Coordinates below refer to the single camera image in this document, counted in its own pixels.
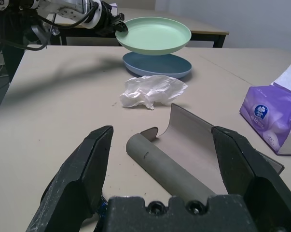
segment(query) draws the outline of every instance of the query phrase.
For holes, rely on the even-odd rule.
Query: gray cylinder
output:
[[[135,134],[128,140],[126,151],[165,190],[185,202],[198,200],[206,204],[208,197],[215,195],[141,134]]]

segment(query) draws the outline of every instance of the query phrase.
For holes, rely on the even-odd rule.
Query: white wall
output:
[[[291,51],[291,0],[156,0],[155,8],[229,31],[224,47]]]

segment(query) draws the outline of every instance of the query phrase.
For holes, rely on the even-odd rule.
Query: green plate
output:
[[[166,55],[183,48],[192,34],[182,23],[159,18],[142,17],[125,22],[128,32],[115,33],[118,42],[128,50],[144,55]]]

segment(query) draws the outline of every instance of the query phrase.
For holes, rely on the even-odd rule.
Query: plate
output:
[[[191,38],[184,24],[159,18],[142,17],[125,22],[128,32],[115,33],[118,42],[128,50],[144,55],[165,55],[183,48]]]
[[[171,54],[147,56],[130,52],[123,56],[123,61],[131,72],[140,76],[166,75],[179,79],[192,69],[190,62]]]

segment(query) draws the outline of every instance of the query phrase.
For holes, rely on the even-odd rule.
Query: table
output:
[[[164,17],[176,20],[180,23],[185,24],[192,32],[191,41],[213,41],[213,47],[222,47],[226,35],[229,35],[229,32],[225,30],[217,29],[211,25],[194,21],[188,18],[183,18],[176,16],[167,12],[157,12],[154,10],[141,10],[141,9],[130,9],[130,8],[119,8],[118,12],[121,12],[125,15],[125,21],[139,18],[139,17]],[[53,14],[50,14],[47,18],[51,21]],[[68,25],[74,23],[74,21],[63,18],[59,15],[56,16],[56,23],[62,25]],[[60,37],[62,45],[67,45],[66,37],[101,37],[97,35],[93,30],[85,29],[81,25],[73,29],[60,29]],[[115,38],[114,34],[108,35],[107,38]],[[61,45],[59,36],[52,36],[51,38],[52,45]]]
[[[281,178],[291,190],[291,156],[277,156],[239,114],[252,84],[239,67],[220,67],[206,57],[219,50],[252,76],[263,74],[271,83],[291,62],[291,54],[274,49],[183,48],[176,52],[192,63],[183,79],[186,91],[174,102],[205,119],[247,137],[253,147],[285,165]],[[119,95],[131,77],[122,63],[123,47],[48,46],[26,51],[0,107],[0,232],[23,232],[36,212],[40,197],[60,165],[90,131],[114,126],[103,194],[141,196],[146,204],[170,195],[125,152],[134,134],[168,126],[170,107],[122,108]],[[259,64],[258,56],[263,60]],[[268,67],[280,67],[274,70]],[[93,224],[82,228],[92,232]]]

